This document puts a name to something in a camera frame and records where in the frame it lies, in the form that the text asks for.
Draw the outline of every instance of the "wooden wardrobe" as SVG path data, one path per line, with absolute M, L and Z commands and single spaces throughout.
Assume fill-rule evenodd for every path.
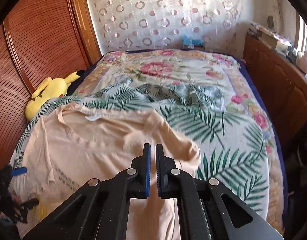
M 81 16 L 87 7 L 76 9 L 81 3 L 87 5 L 86 0 L 20 0 L 0 26 L 0 169 L 28 124 L 24 109 L 41 81 L 64 78 L 100 58 L 91 22 Z
M 283 147 L 307 121 L 305 75 L 287 59 L 249 35 L 246 35 L 244 60 Z

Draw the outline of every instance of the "plush toy ear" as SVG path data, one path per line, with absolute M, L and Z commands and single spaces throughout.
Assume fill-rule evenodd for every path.
M 31 95 L 31 98 L 36 98 L 37 96 L 39 96 L 39 94 L 41 93 L 41 91 L 43 91 L 52 81 L 51 77 L 45 78 L 41 84 L 38 86 L 38 88 L 36 89 L 36 91 L 34 91 L 34 93 Z

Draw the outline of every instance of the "wooden cabinet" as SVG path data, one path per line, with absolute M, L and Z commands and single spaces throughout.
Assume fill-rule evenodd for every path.
M 307 120 L 307 82 L 301 71 L 246 35 L 244 59 L 284 146 Z

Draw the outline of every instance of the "pink flower print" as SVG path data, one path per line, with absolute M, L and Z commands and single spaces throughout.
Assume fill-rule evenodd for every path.
M 161 56 L 173 56 L 172 50 L 164 50 L 160 53 Z
M 254 120 L 260 126 L 261 129 L 267 129 L 268 123 L 266 117 L 262 113 L 255 113 Z
M 223 65 L 231 66 L 232 62 L 227 60 L 223 55 L 220 54 L 212 54 L 214 58 L 217 59 L 217 62 Z
M 238 105 L 240 105 L 241 102 L 243 101 L 243 98 L 241 96 L 239 96 L 239 95 L 236 95 L 236 96 L 232 96 L 231 97 L 231 101 L 236 103 L 236 104 L 238 104 Z
M 106 58 L 106 59 L 104 60 L 104 62 L 108 62 L 108 63 L 111 63 L 111 62 L 113 62 L 113 61 L 116 61 L 116 57 L 114 57 L 114 56 L 110 56 L 109 58 Z
M 172 69 L 164 62 L 150 62 L 140 68 L 141 73 L 150 76 L 157 76 L 163 73 L 170 73 Z
M 219 71 L 213 71 L 213 70 L 207 70 L 206 75 L 208 75 L 212 78 L 216 78 L 216 79 L 224 79 L 225 78 L 225 76 L 222 73 L 220 73 Z
M 269 145 L 266 146 L 267 155 L 271 154 L 273 151 Z

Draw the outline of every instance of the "yellow plush toy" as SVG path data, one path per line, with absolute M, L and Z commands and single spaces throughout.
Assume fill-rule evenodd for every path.
M 45 78 L 32 94 L 32 100 L 27 103 L 25 113 L 28 121 L 31 121 L 34 118 L 35 114 L 47 100 L 50 98 L 65 96 L 68 87 L 78 78 L 80 78 L 80 76 L 77 75 L 77 72 L 70 74 L 65 79 Z

